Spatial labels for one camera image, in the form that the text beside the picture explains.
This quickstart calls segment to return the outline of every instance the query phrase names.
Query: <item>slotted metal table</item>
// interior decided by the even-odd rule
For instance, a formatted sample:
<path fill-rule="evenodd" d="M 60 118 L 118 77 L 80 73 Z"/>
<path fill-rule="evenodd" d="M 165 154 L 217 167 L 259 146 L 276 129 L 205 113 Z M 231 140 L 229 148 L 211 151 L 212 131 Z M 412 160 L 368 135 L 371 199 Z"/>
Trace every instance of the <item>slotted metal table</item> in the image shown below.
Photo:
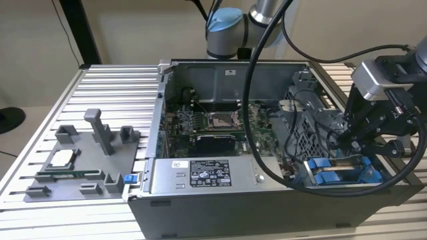
<path fill-rule="evenodd" d="M 353 69 L 341 63 L 323 64 L 321 67 L 348 95 Z M 122 125 L 132 125 L 140 131 L 132 170 L 134 173 L 142 171 L 157 81 L 156 65 L 92 65 L 89 69 L 77 72 L 0 181 L 1 240 L 144 239 L 122 199 L 26 203 L 24 191 L 53 149 L 58 126 L 72 124 L 78 131 L 90 131 L 90 125 L 82 118 L 88 108 L 102 111 L 102 123 L 109 124 L 112 130 L 117 130 Z M 413 136 L 412 141 L 416 145 L 417 136 Z M 417 165 L 415 174 L 427 185 L 425 159 Z M 377 211 L 356 228 L 221 239 L 427 239 L 427 188 L 403 205 Z"/>

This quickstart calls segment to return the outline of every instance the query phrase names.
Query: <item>power supply label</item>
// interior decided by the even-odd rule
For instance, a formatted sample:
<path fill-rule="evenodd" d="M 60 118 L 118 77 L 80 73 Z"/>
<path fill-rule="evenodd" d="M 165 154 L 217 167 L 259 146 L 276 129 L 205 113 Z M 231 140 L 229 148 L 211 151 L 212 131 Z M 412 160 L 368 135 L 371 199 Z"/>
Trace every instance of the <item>power supply label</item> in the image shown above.
<path fill-rule="evenodd" d="M 229 187 L 232 175 L 228 160 L 189 161 L 189 185 L 197 187 Z"/>

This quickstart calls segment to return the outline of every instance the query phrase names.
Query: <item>label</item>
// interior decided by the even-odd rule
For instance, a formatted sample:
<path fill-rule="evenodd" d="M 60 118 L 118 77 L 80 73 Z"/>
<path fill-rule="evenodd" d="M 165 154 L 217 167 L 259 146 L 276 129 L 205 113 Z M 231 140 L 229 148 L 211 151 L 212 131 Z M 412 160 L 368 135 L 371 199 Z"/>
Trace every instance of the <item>label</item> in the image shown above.
<path fill-rule="evenodd" d="M 189 185 L 199 187 L 229 187 L 232 175 L 228 160 L 189 161 Z"/>
<path fill-rule="evenodd" d="M 188 168 L 188 161 L 172 161 L 172 168 L 173 169 L 187 169 Z"/>
<path fill-rule="evenodd" d="M 236 70 L 225 70 L 225 76 L 236 75 Z"/>

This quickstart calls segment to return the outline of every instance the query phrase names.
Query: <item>cable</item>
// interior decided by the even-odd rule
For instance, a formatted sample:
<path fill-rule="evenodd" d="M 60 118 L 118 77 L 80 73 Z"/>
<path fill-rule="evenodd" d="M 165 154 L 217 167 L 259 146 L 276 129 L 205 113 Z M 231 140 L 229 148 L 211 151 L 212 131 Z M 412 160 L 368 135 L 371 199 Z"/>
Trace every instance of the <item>cable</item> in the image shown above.
<path fill-rule="evenodd" d="M 72 41 L 69 39 L 69 35 L 68 35 L 68 32 L 66 32 L 64 24 L 62 24 L 62 20 L 61 20 L 61 17 L 60 17 L 58 10 L 56 8 L 53 0 L 50 0 L 50 2 L 52 2 L 52 5 L 53 5 L 53 8 L 54 8 L 54 12 L 56 12 L 56 16 L 57 16 L 57 19 L 58 19 L 58 23 L 60 23 L 61 29 L 64 30 L 65 35 L 66 35 L 68 45 L 69 45 L 69 49 L 70 49 L 74 61 L 77 62 L 77 67 L 80 67 L 80 62 L 78 62 L 78 59 L 77 59 L 77 56 L 76 56 L 76 53 L 74 53 L 74 50 L 73 50 Z"/>
<path fill-rule="evenodd" d="M 292 124 L 291 124 L 291 128 L 289 128 L 289 130 L 288 130 L 288 135 L 287 135 L 287 138 L 285 138 L 285 141 L 284 141 L 283 148 L 284 148 L 284 153 L 285 153 L 285 155 L 291 158 L 291 160 L 292 160 L 293 162 L 299 162 L 300 164 L 303 164 L 304 161 L 300 160 L 295 155 L 292 155 L 292 154 L 288 152 L 288 144 L 289 144 L 292 135 L 295 135 L 295 127 L 296 127 L 296 121 L 297 121 L 297 109 L 296 109 L 295 101 L 296 101 L 296 95 L 297 95 L 300 92 L 311 92 L 311 93 L 313 93 L 313 91 L 309 90 L 309 89 L 301 89 L 301 90 L 296 91 L 296 93 L 291 96 L 291 99 L 289 99 L 289 100 L 292 100 L 292 104 L 293 104 L 293 118 L 292 118 Z"/>
<path fill-rule="evenodd" d="M 208 16 L 207 16 L 207 21 L 205 21 L 205 26 L 204 26 L 204 38 L 205 39 L 208 38 L 208 27 L 212 22 L 213 15 L 220 8 L 221 3 L 223 3 L 223 0 L 216 0 L 216 1 L 213 0 L 211 8 L 208 10 Z"/>
<path fill-rule="evenodd" d="M 325 152 L 327 157 L 329 158 L 332 156 L 332 154 L 331 154 L 328 148 L 325 146 L 323 146 L 321 138 L 320 138 L 320 131 L 319 131 L 319 123 L 316 121 L 313 121 L 313 130 L 315 130 L 315 137 L 317 139 L 319 147 Z"/>
<path fill-rule="evenodd" d="M 304 162 L 303 162 L 299 158 L 296 158 L 296 157 L 289 153 L 289 151 L 288 151 L 289 140 L 291 140 L 292 135 L 295 134 L 296 120 L 297 120 L 297 111 L 296 111 L 296 105 L 295 105 L 295 101 L 293 101 L 292 124 L 291 124 L 291 128 L 289 128 L 289 130 L 288 130 L 288 135 L 287 135 L 287 138 L 285 138 L 285 141 L 284 141 L 283 148 L 284 148 L 284 153 L 285 153 L 285 155 L 291 158 L 292 162 L 297 162 L 297 163 L 303 164 Z"/>
<path fill-rule="evenodd" d="M 284 36 L 284 39 L 288 43 L 288 45 L 292 47 L 292 49 L 295 50 L 295 52 L 297 52 L 304 58 L 307 58 L 308 60 L 311 61 L 315 61 L 317 63 L 321 63 L 321 64 L 333 64 L 333 63 L 339 63 L 339 62 L 343 62 L 348 59 L 352 59 L 363 54 L 367 54 L 367 53 L 371 53 L 373 51 L 377 51 L 377 50 L 384 50 L 384 49 L 401 49 L 403 51 L 408 52 L 409 51 L 409 45 L 401 45 L 401 44 L 387 44 L 387 45 L 380 45 L 380 46 L 375 46 L 375 47 L 371 47 L 365 50 L 361 50 L 361 51 L 357 51 L 347 56 L 343 56 L 340 58 L 336 58 L 336 59 L 332 59 L 332 60 L 324 60 L 324 59 L 319 59 L 319 58 L 315 58 L 312 56 L 309 56 L 307 53 L 304 53 L 297 47 L 296 45 L 293 44 L 293 42 L 291 41 L 291 38 L 288 36 L 288 33 L 287 33 L 287 28 L 285 28 L 285 17 L 284 15 L 281 16 L 281 32 L 283 32 L 283 36 Z"/>
<path fill-rule="evenodd" d="M 197 102 L 197 100 L 193 100 L 193 102 L 195 102 L 196 104 L 199 104 L 199 106 L 200 106 L 200 108 L 203 109 L 203 111 L 208 114 L 208 111 L 207 111 L 205 108 L 201 106 L 200 102 Z"/>
<path fill-rule="evenodd" d="M 8 153 L 8 152 L 5 152 L 5 151 L 0 151 L 0 154 L 9 155 L 9 156 L 12 156 L 12 157 L 14 157 L 14 158 L 18 157 L 17 155 L 14 155 L 14 154 L 12 154 L 12 153 Z"/>
<path fill-rule="evenodd" d="M 201 3 L 200 3 L 200 0 L 188 0 L 188 1 L 191 1 L 191 2 L 195 4 L 195 6 L 197 7 L 199 12 L 200 12 L 200 14 L 201 14 L 201 16 L 203 16 L 204 21 L 208 21 L 208 15 L 207 15 L 205 9 L 203 8 L 203 5 L 201 5 Z"/>
<path fill-rule="evenodd" d="M 345 157 L 337 157 L 337 158 L 329 158 L 329 160 L 347 160 L 347 159 L 352 159 L 353 157 L 363 157 L 361 154 L 353 154 Z"/>
<path fill-rule="evenodd" d="M 256 66 L 257 59 L 260 57 L 263 48 L 265 46 L 265 42 L 268 40 L 268 37 L 273 31 L 273 28 L 280 20 L 280 17 L 284 15 L 291 3 L 293 0 L 284 0 L 272 19 L 271 22 L 264 30 L 264 33 L 259 39 L 256 48 L 253 50 L 253 54 L 251 56 L 248 66 L 247 66 L 247 71 L 245 71 L 245 76 L 244 76 L 244 85 L 243 85 L 243 127 L 244 127 L 244 132 L 245 132 L 245 138 L 248 145 L 252 149 L 252 155 L 255 158 L 256 163 L 259 164 L 260 169 L 265 172 L 265 174 L 280 184 L 287 186 L 288 188 L 292 188 L 295 190 L 299 190 L 304 193 L 308 194 L 315 194 L 319 196 L 324 197 L 360 197 L 369 195 L 372 193 L 376 193 L 379 191 L 383 191 L 392 185 L 395 185 L 399 181 L 401 181 L 405 176 L 412 172 L 415 169 L 416 165 L 420 163 L 420 160 L 424 155 L 424 151 L 427 148 L 427 130 L 424 123 L 421 121 L 421 118 L 419 115 L 412 115 L 408 120 L 411 120 L 416 126 L 417 130 L 417 135 L 419 135 L 419 141 L 417 141 L 417 146 L 416 146 L 416 151 L 413 157 L 409 159 L 407 165 L 404 166 L 403 170 L 385 182 L 381 184 L 373 186 L 372 188 L 363 189 L 363 190 L 349 190 L 349 191 L 327 191 L 324 189 L 311 189 L 307 188 L 301 185 L 297 185 L 288 180 L 283 179 L 280 176 L 277 176 L 267 167 L 267 165 L 263 162 L 260 153 L 256 150 L 256 144 L 253 142 L 253 136 L 252 136 L 252 130 L 249 126 L 249 90 L 251 90 L 251 82 L 252 82 L 252 76 L 253 76 L 253 70 Z"/>

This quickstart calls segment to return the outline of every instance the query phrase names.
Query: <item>wall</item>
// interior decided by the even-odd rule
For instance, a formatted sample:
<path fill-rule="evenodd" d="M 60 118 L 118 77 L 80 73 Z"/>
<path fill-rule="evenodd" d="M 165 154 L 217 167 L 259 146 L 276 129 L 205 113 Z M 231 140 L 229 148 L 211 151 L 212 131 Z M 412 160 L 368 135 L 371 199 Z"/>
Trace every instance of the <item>wall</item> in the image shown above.
<path fill-rule="evenodd" d="M 205 11 L 209 0 L 201 0 Z M 244 13 L 255 0 L 224 0 L 223 7 Z M 207 57 L 205 22 L 184 0 L 84 0 L 96 45 L 104 63 L 154 64 L 158 59 Z M 273 49 L 261 57 L 273 58 Z"/>
<path fill-rule="evenodd" d="M 0 107 L 52 105 L 76 71 L 52 2 L 0 0 Z"/>
<path fill-rule="evenodd" d="M 415 45 L 427 34 L 425 9 L 425 0 L 300 0 L 291 39 L 304 52 L 323 59 L 383 44 Z M 383 50 L 352 62 L 401 53 Z M 284 58 L 301 56 L 285 47 Z"/>
<path fill-rule="evenodd" d="M 201 2 L 208 9 L 211 1 Z M 247 12 L 253 3 L 224 0 L 223 7 Z M 205 57 L 204 21 L 189 1 L 82 0 L 82 4 L 104 63 L 156 64 L 160 58 Z M 425 8 L 424 0 L 300 0 L 291 37 L 319 58 L 379 44 L 415 44 L 425 34 Z M 77 51 L 73 39 L 70 43 Z M 276 53 L 271 48 L 261 54 L 264 59 L 281 56 L 301 58 L 285 44 Z M 50 1 L 0 0 L 0 107 L 52 105 L 76 70 Z"/>
<path fill-rule="evenodd" d="M 211 2 L 201 0 L 207 10 Z M 255 2 L 224 0 L 221 7 L 248 12 Z M 82 0 L 82 5 L 104 64 L 205 58 L 204 20 L 189 1 Z M 80 58 L 72 36 L 70 44 Z M 272 59 L 273 54 L 268 49 L 261 57 Z M 50 0 L 0 0 L 0 107 L 52 105 L 76 71 Z"/>

